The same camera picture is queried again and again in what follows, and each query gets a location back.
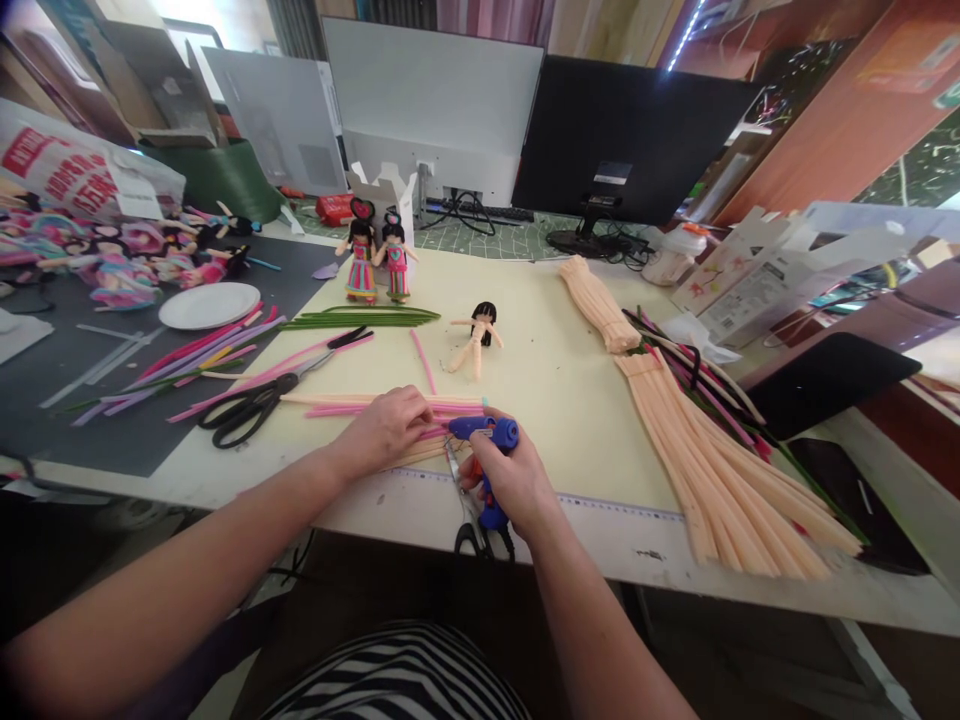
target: white monitor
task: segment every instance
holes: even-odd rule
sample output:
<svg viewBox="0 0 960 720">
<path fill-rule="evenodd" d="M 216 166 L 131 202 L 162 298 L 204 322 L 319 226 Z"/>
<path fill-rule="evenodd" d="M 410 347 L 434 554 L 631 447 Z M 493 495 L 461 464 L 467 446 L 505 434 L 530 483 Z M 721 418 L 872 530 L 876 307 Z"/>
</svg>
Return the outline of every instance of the white monitor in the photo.
<svg viewBox="0 0 960 720">
<path fill-rule="evenodd" d="M 323 34 L 351 163 L 423 161 L 429 197 L 510 204 L 541 48 L 329 17 Z"/>
<path fill-rule="evenodd" d="M 203 52 L 271 185 L 317 196 L 347 192 L 327 63 L 209 47 Z"/>
</svg>

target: ruler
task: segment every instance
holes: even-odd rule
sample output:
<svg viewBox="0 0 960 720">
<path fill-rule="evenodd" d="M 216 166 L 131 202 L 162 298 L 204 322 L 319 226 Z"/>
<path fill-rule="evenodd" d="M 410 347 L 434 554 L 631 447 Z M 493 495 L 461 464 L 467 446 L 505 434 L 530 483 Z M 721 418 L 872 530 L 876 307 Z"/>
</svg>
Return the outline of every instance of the ruler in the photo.
<svg viewBox="0 0 960 720">
<path fill-rule="evenodd" d="M 453 484 L 453 477 L 449 473 L 438 473 L 431 470 L 417 470 L 416 468 L 394 468 L 387 471 L 390 475 L 398 475 L 404 478 L 417 478 L 425 482 L 440 482 L 447 485 Z M 594 508 L 607 512 L 620 513 L 622 515 L 636 515 L 638 517 L 653 518 L 655 520 L 667 520 L 670 522 L 683 522 L 683 514 L 675 513 L 669 510 L 656 510 L 654 508 L 643 507 L 641 505 L 626 505 L 624 503 L 615 503 L 608 500 L 596 500 L 594 498 L 582 497 L 580 495 L 568 495 L 566 493 L 557 493 L 560 502 L 566 505 L 577 507 Z"/>
</svg>

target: keyboard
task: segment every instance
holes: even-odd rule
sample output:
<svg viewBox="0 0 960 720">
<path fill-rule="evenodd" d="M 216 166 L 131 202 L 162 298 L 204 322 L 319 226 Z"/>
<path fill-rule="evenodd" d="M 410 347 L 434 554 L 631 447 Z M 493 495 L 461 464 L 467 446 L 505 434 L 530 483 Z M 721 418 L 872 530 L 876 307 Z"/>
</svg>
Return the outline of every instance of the keyboard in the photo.
<svg viewBox="0 0 960 720">
<path fill-rule="evenodd" d="M 439 198 L 427 198 L 426 201 L 427 209 L 433 212 L 434 210 L 440 209 L 450 210 L 453 208 L 453 200 L 445 198 L 443 200 Z M 523 210 L 522 208 L 494 208 L 487 207 L 486 205 L 481 206 L 472 202 L 462 202 L 460 203 L 460 212 L 472 215 L 474 218 L 483 219 L 483 211 L 487 211 L 487 215 L 494 219 L 501 220 L 514 220 L 516 222 L 533 222 L 534 216 L 533 213 L 529 210 Z"/>
</svg>

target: black and white striped clothing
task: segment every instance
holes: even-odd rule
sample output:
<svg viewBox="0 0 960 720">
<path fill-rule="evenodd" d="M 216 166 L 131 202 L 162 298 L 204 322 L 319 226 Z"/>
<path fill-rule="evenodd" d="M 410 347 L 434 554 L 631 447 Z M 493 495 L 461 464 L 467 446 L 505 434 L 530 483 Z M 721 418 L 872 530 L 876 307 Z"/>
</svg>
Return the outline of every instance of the black and white striped clothing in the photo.
<svg viewBox="0 0 960 720">
<path fill-rule="evenodd" d="M 465 635 L 433 623 L 399 622 L 339 647 L 261 717 L 519 720 L 530 715 Z"/>
</svg>

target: desk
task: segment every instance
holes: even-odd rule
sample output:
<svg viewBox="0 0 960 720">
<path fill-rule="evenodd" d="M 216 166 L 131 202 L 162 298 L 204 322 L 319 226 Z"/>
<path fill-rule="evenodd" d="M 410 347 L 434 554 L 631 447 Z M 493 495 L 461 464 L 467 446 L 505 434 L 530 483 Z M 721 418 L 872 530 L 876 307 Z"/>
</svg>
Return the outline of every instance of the desk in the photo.
<svg viewBox="0 0 960 720">
<path fill-rule="evenodd" d="M 274 224 L 264 234 L 289 237 L 289 231 Z M 303 242 L 331 245 L 335 240 L 306 236 Z M 591 263 L 601 278 L 630 273 L 624 267 Z M 552 262 L 534 265 L 538 272 L 556 273 Z M 669 305 L 657 288 L 637 278 L 642 302 Z M 623 298 L 636 301 L 636 297 Z M 915 506 L 905 518 L 908 533 L 922 532 L 921 518 L 934 503 L 943 522 L 936 548 L 943 556 L 953 551 L 956 535 L 947 528 L 960 526 L 960 512 L 940 503 L 924 474 L 905 461 L 902 453 L 873 437 L 869 424 L 859 429 L 843 418 L 824 428 L 827 437 L 850 433 L 851 454 L 871 479 L 878 480 L 882 497 L 909 497 Z M 205 432 L 191 431 L 177 449 L 149 478 L 103 473 L 85 468 L 38 463 L 40 477 L 77 488 L 127 495 L 175 505 L 215 509 L 239 491 L 261 482 L 297 456 L 258 448 L 251 452 L 215 450 Z M 655 457 L 651 463 L 658 462 Z M 693 592 L 748 603 L 769 605 L 826 616 L 844 617 L 895 627 L 960 636 L 960 606 L 934 577 L 907 578 L 871 568 L 839 556 L 828 557 L 837 568 L 824 583 L 751 577 L 718 566 L 698 566 L 691 554 L 684 524 L 675 518 L 623 512 L 590 501 L 568 498 L 563 507 L 578 536 L 603 574 L 611 579 Z M 459 500 L 449 480 L 425 474 L 380 475 L 354 486 L 324 515 L 317 526 L 392 542 L 449 550 L 461 522 Z M 517 543 L 520 562 L 529 562 L 528 549 Z"/>
</svg>

